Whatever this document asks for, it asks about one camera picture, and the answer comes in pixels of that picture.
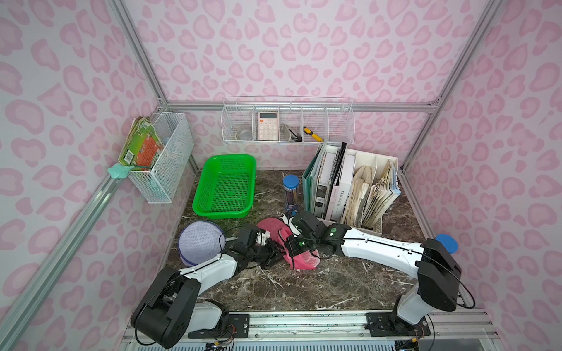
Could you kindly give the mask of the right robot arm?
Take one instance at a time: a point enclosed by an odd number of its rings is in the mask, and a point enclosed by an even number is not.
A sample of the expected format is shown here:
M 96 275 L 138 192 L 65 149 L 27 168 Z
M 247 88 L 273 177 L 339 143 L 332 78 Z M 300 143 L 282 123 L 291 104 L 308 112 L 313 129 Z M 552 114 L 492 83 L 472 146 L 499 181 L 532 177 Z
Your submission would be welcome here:
M 292 257 L 317 251 L 322 258 L 369 260 L 416 279 L 417 284 L 398 298 L 389 315 L 393 328 L 415 326 L 435 310 L 456 310 L 462 270 L 440 241 L 395 241 L 340 223 L 325 225 L 307 211 L 290 211 L 283 221 L 291 231 L 283 244 Z

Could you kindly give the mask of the pink mesh laundry bag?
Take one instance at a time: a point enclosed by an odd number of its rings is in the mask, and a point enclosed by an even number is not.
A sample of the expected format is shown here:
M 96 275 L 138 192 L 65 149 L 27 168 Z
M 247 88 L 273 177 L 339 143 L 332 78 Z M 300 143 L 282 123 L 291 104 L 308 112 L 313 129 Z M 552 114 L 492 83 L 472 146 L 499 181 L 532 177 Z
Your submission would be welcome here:
M 295 257 L 288 254 L 285 248 L 285 242 L 293 234 L 282 220 L 275 218 L 267 218 L 261 220 L 257 226 L 269 233 L 270 237 L 277 245 L 282 246 L 282 257 L 288 263 L 290 269 L 295 270 L 315 270 L 321 260 L 318 258 L 318 251 L 303 252 Z

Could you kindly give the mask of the purple mesh laundry bag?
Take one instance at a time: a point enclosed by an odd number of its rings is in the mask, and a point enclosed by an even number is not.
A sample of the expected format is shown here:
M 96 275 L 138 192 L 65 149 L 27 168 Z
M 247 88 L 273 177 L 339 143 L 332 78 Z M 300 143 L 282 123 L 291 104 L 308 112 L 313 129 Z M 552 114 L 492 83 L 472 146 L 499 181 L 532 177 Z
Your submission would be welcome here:
M 197 221 L 181 232 L 178 252 L 185 266 L 197 266 L 219 254 L 224 244 L 225 238 L 220 226 L 213 222 Z

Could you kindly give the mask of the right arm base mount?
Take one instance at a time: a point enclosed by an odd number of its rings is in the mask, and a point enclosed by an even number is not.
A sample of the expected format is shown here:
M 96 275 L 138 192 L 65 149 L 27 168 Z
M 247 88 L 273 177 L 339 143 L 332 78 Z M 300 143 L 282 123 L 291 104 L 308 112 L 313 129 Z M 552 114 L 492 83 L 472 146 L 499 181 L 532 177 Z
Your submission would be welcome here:
M 431 336 L 433 333 L 425 317 L 418 323 L 410 324 L 397 315 L 397 309 L 391 312 L 371 312 L 366 314 L 365 329 L 372 337 L 416 337 Z

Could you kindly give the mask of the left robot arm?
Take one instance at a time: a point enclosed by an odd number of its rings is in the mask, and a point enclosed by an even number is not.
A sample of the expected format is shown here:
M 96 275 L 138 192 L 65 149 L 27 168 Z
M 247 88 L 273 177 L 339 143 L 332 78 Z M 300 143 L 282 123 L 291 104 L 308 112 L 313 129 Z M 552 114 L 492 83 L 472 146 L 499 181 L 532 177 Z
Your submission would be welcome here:
M 243 225 L 231 241 L 219 237 L 219 253 L 191 268 L 163 268 L 130 320 L 136 335 L 143 334 L 148 345 L 170 349 L 185 334 L 214 338 L 214 348 L 229 345 L 237 334 L 229 322 L 229 311 L 218 302 L 199 302 L 201 294 L 249 268 L 251 263 L 262 268 L 282 259 L 284 251 L 275 241 L 277 231 Z

